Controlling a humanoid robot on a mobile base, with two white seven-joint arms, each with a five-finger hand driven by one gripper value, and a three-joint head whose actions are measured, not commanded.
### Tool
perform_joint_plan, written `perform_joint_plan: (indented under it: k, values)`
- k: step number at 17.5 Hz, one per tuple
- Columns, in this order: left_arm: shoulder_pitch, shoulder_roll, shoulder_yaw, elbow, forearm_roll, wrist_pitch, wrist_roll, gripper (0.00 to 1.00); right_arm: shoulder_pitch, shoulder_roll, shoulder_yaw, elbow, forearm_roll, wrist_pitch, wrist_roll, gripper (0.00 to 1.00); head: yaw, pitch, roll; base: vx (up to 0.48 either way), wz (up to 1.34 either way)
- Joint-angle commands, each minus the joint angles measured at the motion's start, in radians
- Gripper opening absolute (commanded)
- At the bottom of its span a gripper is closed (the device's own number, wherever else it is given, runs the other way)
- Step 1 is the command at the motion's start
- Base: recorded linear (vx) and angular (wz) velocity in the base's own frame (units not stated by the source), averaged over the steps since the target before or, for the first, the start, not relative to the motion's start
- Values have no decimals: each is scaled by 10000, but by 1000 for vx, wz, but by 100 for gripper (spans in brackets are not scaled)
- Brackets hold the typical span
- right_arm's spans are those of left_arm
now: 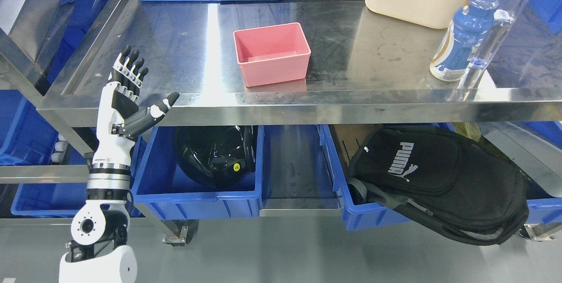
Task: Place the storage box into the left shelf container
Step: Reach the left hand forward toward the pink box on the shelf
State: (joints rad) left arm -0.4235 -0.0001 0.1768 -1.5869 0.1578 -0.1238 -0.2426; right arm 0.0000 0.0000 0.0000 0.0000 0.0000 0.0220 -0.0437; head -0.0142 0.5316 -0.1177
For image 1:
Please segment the white robot forearm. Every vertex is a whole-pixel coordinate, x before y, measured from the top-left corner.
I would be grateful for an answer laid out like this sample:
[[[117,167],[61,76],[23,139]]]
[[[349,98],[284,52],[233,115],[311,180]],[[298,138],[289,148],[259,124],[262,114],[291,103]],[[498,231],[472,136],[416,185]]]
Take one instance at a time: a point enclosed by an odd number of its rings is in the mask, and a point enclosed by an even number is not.
[[[61,283],[134,283],[135,253],[128,245],[128,165],[94,164],[86,202],[71,223],[72,239],[59,263]]]

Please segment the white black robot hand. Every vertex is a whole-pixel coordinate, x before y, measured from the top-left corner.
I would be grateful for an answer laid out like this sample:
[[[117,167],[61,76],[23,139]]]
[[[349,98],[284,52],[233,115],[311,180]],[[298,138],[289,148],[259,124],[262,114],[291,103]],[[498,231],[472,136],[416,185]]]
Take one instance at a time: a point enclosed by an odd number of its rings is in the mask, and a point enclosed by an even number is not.
[[[91,174],[127,174],[140,134],[162,121],[180,97],[172,92],[148,107],[139,107],[139,93],[147,74],[148,67],[138,50],[128,45],[117,55],[101,91],[96,125],[99,144]]]

